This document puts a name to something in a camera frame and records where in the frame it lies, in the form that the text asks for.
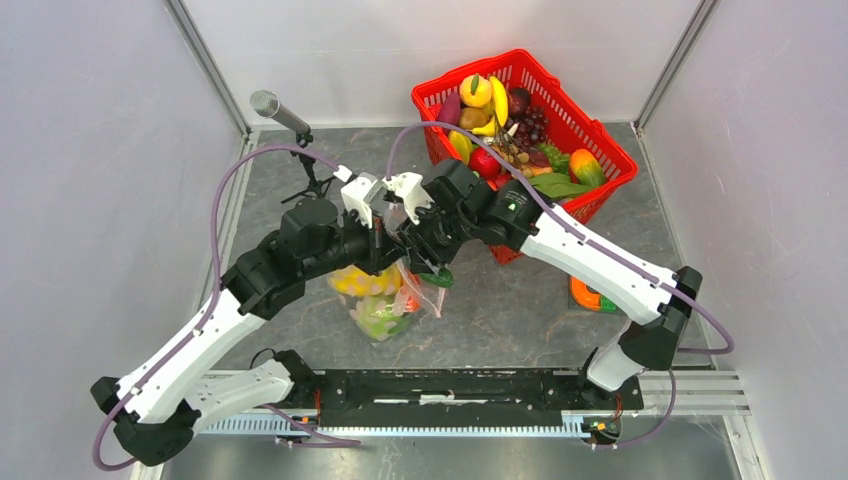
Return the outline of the yellow banana bunch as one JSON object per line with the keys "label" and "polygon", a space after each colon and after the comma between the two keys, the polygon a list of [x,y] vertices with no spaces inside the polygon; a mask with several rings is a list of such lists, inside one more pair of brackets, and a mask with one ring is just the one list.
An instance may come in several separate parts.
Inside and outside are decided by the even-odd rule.
{"label": "yellow banana bunch", "polygon": [[369,275],[355,266],[333,272],[328,285],[336,292],[352,297],[394,295],[403,286],[397,267],[391,266],[377,275]]}

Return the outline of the brown twig nut bunch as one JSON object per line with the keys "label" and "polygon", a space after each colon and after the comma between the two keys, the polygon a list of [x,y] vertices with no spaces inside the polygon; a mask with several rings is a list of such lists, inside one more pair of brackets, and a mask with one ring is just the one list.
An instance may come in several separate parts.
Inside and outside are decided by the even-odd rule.
{"label": "brown twig nut bunch", "polygon": [[511,166],[522,169],[529,163],[529,154],[519,147],[504,130],[499,130],[490,146]]}

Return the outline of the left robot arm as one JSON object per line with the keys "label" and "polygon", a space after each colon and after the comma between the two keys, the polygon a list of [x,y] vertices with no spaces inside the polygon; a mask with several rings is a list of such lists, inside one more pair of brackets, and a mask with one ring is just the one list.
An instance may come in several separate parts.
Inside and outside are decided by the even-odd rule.
{"label": "left robot arm", "polygon": [[91,388],[106,425],[133,461],[160,465],[206,426],[254,406],[302,407],[320,389],[293,350],[222,382],[203,375],[242,339],[300,299],[307,281],[354,265],[378,274],[406,252],[380,216],[371,225],[334,203],[306,199],[278,229],[241,254],[210,299],[165,346],[132,373],[102,377]]}

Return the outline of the green cucumber toy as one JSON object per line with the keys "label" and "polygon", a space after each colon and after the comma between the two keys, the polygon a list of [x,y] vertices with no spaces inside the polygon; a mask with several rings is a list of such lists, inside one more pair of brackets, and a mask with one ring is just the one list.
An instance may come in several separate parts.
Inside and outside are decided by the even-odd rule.
{"label": "green cucumber toy", "polygon": [[420,273],[418,278],[424,283],[442,289],[449,289],[455,283],[454,276],[447,267],[441,267],[437,272]]}

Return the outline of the clear pink zip top bag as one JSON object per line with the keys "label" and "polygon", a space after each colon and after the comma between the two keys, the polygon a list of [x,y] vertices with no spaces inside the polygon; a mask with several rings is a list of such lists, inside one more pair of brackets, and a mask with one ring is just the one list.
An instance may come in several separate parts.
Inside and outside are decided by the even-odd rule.
{"label": "clear pink zip top bag", "polygon": [[420,316],[441,317],[454,277],[447,269],[414,274],[410,261],[402,258],[377,275],[348,266],[331,273],[327,283],[358,328],[372,340],[384,341]]}

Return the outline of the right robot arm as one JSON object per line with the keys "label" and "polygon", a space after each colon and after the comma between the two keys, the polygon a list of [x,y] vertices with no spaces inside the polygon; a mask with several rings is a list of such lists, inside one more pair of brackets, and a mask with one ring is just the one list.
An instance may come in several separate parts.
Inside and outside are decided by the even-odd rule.
{"label": "right robot arm", "polygon": [[626,380],[670,368],[702,280],[694,269],[645,261],[588,229],[527,180],[493,189],[459,160],[445,160],[425,176],[402,173],[384,185],[407,212],[399,235],[417,254],[417,266],[437,271],[462,245],[480,240],[580,279],[626,314],[627,326],[590,357],[577,382],[585,405],[602,408]]}

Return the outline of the orange carrot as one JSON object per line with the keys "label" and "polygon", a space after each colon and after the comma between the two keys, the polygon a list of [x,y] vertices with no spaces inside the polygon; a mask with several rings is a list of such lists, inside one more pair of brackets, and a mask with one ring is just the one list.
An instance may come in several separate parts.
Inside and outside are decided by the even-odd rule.
{"label": "orange carrot", "polygon": [[407,267],[399,268],[403,279],[403,286],[399,294],[405,299],[404,312],[406,314],[416,313],[421,309],[420,299],[422,297],[419,278],[412,274]]}

